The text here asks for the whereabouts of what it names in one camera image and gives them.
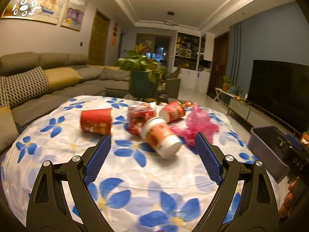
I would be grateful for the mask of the right human hand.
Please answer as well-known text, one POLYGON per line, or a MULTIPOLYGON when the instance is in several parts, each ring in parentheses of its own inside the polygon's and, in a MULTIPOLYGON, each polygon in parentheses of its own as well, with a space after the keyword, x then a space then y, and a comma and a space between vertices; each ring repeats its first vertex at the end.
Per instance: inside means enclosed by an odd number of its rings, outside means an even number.
POLYGON ((293 194, 296 181, 294 181, 289 187, 289 193, 284 198, 284 202, 279 209, 279 218, 285 218, 291 216, 294 211, 295 197, 293 194))

